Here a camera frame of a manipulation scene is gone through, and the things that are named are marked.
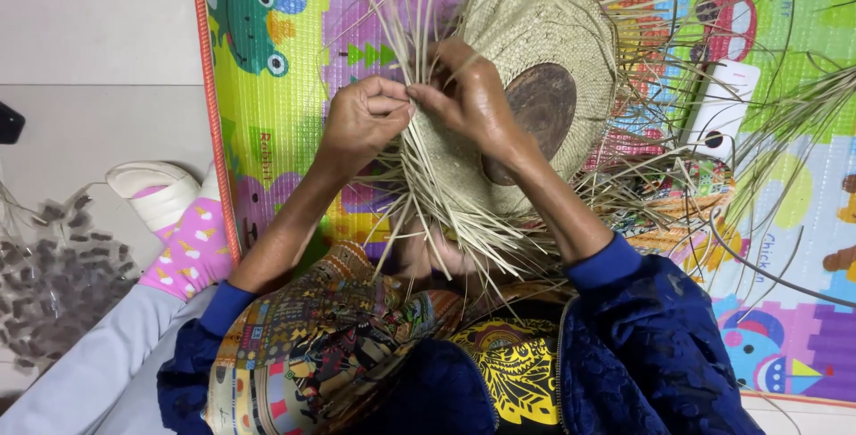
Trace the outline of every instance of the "cartoon frog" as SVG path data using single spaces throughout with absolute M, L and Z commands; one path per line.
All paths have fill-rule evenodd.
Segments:
M 217 21 L 218 45 L 226 43 L 238 67 L 259 75 L 267 69 L 274 77 L 288 72 L 288 59 L 276 51 L 268 33 L 268 13 L 276 0 L 206 0 L 208 14 Z

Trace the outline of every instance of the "pink sock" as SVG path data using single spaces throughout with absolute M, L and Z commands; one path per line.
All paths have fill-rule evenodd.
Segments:
M 220 201 L 197 198 L 171 231 L 140 284 L 187 300 L 229 276 L 232 258 Z
M 139 193 L 134 194 L 134 196 L 132 196 L 131 198 L 133 200 L 136 200 L 136 199 L 142 198 L 143 196 L 148 196 L 149 194 L 155 194 L 164 188 L 166 188 L 166 186 L 152 186 L 150 188 L 143 189 Z M 166 241 L 169 239 L 169 236 L 172 234 L 172 229 L 175 227 L 176 227 L 175 224 L 170 224 L 169 226 L 167 226 L 165 228 L 161 228 L 160 230 L 155 231 L 154 235 L 157 236 L 157 239 L 159 239 L 163 244 L 166 244 Z

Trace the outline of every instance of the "white slipper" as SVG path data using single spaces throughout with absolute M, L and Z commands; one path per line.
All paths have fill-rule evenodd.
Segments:
M 220 185 L 217 182 L 217 168 L 214 163 L 208 166 L 206 178 L 202 180 L 202 190 L 199 191 L 199 198 L 208 198 L 209 200 L 220 200 Z
M 137 212 L 145 226 L 156 232 L 175 224 L 187 207 L 199 196 L 199 183 L 187 171 L 158 161 L 119 164 L 104 175 L 107 184 Z M 166 186 L 136 200 L 143 189 Z

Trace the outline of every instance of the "orange mat border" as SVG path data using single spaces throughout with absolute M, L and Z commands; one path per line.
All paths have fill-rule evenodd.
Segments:
M 199 51 L 202 55 L 202 78 L 206 89 L 206 104 L 208 106 L 208 123 L 211 131 L 211 144 L 214 148 L 214 165 L 217 169 L 217 181 L 220 187 L 220 200 L 222 201 L 222 215 L 226 226 L 226 238 L 229 241 L 229 250 L 232 255 L 232 266 L 238 266 L 241 262 L 241 244 L 238 241 L 238 233 L 234 230 L 235 212 L 232 209 L 232 197 L 229 189 L 229 175 L 226 173 L 226 164 L 222 153 L 222 133 L 220 131 L 220 110 L 217 104 L 217 89 L 214 86 L 214 63 L 211 61 L 211 44 L 208 34 L 208 6 L 206 0 L 195 0 L 196 22 L 199 34 Z M 835 407 L 856 408 L 856 402 L 842 402 L 829 400 L 827 398 L 801 397 L 796 395 L 778 395 L 765 393 L 763 396 L 751 391 L 741 391 L 744 397 L 770 398 L 772 400 L 785 400 L 789 402 L 813 403 L 816 405 L 830 405 Z

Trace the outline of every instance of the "red car illustration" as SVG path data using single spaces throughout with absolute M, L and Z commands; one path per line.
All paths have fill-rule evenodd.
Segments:
M 742 61 L 752 50 L 757 29 L 757 14 L 752 0 L 707 0 L 696 7 L 702 22 L 713 22 L 704 28 L 710 39 L 708 49 L 692 49 L 691 57 L 698 60 Z

